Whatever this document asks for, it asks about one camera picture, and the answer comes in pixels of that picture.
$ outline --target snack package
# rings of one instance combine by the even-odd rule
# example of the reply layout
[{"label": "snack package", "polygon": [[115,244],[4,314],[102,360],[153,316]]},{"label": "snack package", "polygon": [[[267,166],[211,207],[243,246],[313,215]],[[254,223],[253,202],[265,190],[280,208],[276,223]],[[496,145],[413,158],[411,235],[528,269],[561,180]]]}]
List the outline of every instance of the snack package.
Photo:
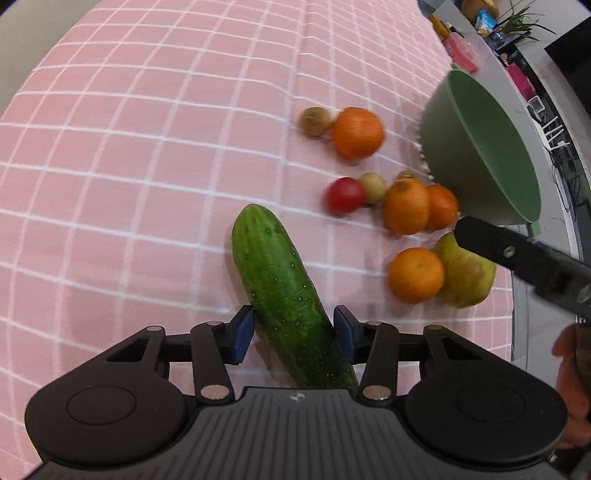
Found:
[{"label": "snack package", "polygon": [[496,26],[496,19],[486,8],[481,8],[476,15],[476,31],[483,37],[488,36]]}]

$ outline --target kiwi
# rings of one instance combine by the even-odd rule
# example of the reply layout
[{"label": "kiwi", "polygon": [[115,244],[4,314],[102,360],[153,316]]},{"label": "kiwi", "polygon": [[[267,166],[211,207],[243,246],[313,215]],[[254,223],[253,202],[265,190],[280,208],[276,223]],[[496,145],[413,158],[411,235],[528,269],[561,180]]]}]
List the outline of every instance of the kiwi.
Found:
[{"label": "kiwi", "polygon": [[332,119],[325,108],[311,106],[300,114],[297,124],[309,137],[320,137],[330,128]]}]

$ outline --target cucumber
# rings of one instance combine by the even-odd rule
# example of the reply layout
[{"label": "cucumber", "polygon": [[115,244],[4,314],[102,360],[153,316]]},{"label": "cucumber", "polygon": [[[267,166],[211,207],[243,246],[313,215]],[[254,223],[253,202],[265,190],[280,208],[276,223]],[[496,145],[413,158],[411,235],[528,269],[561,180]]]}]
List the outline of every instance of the cucumber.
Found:
[{"label": "cucumber", "polygon": [[247,205],[232,229],[232,253],[256,319],[297,385],[356,389],[353,368],[277,217]]}]

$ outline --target red tomato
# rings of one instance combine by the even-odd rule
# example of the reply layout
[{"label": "red tomato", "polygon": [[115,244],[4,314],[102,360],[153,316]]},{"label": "red tomato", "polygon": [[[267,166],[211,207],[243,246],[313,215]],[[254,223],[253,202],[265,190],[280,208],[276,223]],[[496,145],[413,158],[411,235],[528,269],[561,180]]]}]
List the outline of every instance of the red tomato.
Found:
[{"label": "red tomato", "polygon": [[326,206],[333,215],[347,215],[365,201],[365,191],[359,180],[343,177],[335,180],[326,190]]}]

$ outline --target yellow object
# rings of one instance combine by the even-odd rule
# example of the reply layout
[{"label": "yellow object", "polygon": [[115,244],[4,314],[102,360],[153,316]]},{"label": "yellow object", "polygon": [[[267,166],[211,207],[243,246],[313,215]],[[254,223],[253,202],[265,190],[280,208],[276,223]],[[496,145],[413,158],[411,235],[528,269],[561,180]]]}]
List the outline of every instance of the yellow object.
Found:
[{"label": "yellow object", "polygon": [[464,0],[462,3],[462,13],[472,23],[476,21],[481,8],[486,8],[494,18],[499,18],[499,6],[495,0]]},{"label": "yellow object", "polygon": [[459,309],[484,301],[495,281],[496,265],[460,247],[453,232],[443,235],[433,247],[445,269],[439,296]]},{"label": "yellow object", "polygon": [[433,298],[445,278],[443,264],[426,248],[407,248],[388,266],[392,292],[407,303],[420,303]]},{"label": "yellow object", "polygon": [[429,15],[428,18],[429,21],[433,24],[433,29],[435,30],[435,33],[439,35],[439,37],[442,40],[445,40],[447,37],[449,37],[449,30],[447,29],[445,24],[441,20],[439,20],[439,18],[437,18],[434,14]]},{"label": "yellow object", "polygon": [[357,180],[359,180],[365,191],[365,203],[367,205],[375,205],[383,201],[388,188],[380,175],[373,171],[367,171]]},{"label": "yellow object", "polygon": [[416,179],[396,180],[386,194],[384,225],[398,235],[414,235],[427,226],[429,220],[429,193]]}]

